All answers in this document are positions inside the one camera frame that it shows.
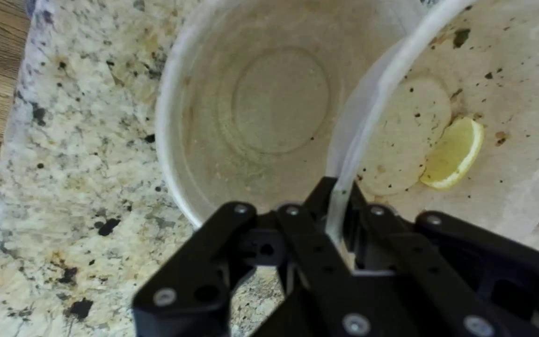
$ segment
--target lemon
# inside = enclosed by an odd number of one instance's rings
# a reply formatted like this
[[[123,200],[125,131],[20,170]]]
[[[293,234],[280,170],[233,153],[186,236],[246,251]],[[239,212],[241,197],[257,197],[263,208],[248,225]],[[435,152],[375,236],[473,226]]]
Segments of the lemon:
[[[482,133],[482,125],[471,118],[454,120],[426,155],[418,182],[431,189],[446,189],[458,183],[478,155]]]

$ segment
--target black bracket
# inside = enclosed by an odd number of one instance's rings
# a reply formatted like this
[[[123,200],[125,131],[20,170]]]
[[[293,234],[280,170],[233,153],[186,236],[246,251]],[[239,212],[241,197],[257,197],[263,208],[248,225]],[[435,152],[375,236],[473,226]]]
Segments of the black bracket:
[[[302,206],[220,206],[132,300],[138,337],[227,335],[229,296],[274,266],[285,300],[254,335],[539,337],[539,253],[445,213],[415,225],[355,189],[342,240],[323,234],[321,180]]]

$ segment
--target plastic cup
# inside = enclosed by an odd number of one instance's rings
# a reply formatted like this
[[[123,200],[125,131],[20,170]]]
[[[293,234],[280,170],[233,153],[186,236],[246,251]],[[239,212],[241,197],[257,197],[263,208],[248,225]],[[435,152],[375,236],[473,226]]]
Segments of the plastic cup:
[[[162,172],[194,226],[227,200],[300,202],[323,176],[340,105],[424,11],[415,0],[203,2],[156,101]]]
[[[539,225],[539,2],[478,0],[450,21],[390,94],[357,183],[368,200],[413,219],[439,210],[506,238]],[[416,183],[454,118],[484,125],[484,146],[458,185]]]

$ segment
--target granite countertop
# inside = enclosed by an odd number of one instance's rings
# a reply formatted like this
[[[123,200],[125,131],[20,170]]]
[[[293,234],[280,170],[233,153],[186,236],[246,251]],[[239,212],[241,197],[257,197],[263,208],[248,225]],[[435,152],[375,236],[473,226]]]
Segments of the granite countertop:
[[[38,0],[0,157],[0,335],[134,335],[128,301],[192,232],[154,159],[164,51],[196,0]],[[244,335],[280,300],[233,301]]]

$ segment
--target black speck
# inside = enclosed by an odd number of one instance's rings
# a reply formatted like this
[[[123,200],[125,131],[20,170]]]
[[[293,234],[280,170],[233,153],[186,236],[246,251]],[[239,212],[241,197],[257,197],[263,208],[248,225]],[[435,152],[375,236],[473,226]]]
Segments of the black speck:
[[[158,79],[160,77],[160,71],[158,69],[153,69],[153,67],[149,67],[147,64],[141,64],[143,67],[145,67],[145,75],[149,77],[149,79]]]
[[[128,202],[128,200],[121,200],[121,204],[123,204],[123,208],[126,210],[126,212],[132,212],[132,202]]]
[[[506,131],[497,131],[495,133],[495,146],[501,146],[508,140],[508,133]]]
[[[42,19],[44,19],[44,22],[52,24],[52,13],[50,11],[42,11]]]
[[[471,30],[469,28],[460,28],[454,32],[452,47],[460,49],[467,39],[469,39]]]
[[[456,95],[460,95],[461,94],[461,88],[458,88],[450,97],[456,97]]]
[[[138,11],[143,11],[143,0],[134,0],[132,7],[136,7]]]
[[[78,273],[78,268],[67,268],[67,266],[63,266],[63,275],[61,275],[61,279],[57,279],[57,283],[72,285],[76,273]]]
[[[23,307],[22,311],[12,311],[10,307],[7,307],[7,316],[16,316],[16,318],[22,318],[23,322],[29,320],[29,314],[31,314],[31,309],[29,307]]]
[[[87,316],[91,305],[93,305],[93,301],[81,298],[81,301],[70,303],[70,307],[65,311],[65,314],[74,316],[78,320],[83,320]]]
[[[154,142],[154,133],[151,133],[151,135],[143,137],[141,140],[145,140],[145,142],[153,144],[153,142]]]
[[[37,125],[46,125],[46,124],[44,124],[44,114],[46,114],[44,109],[40,109],[37,103],[31,103],[31,120],[33,120]]]
[[[119,219],[106,219],[104,223],[96,221],[95,228],[98,236],[108,236],[113,232],[113,228],[119,225]]]

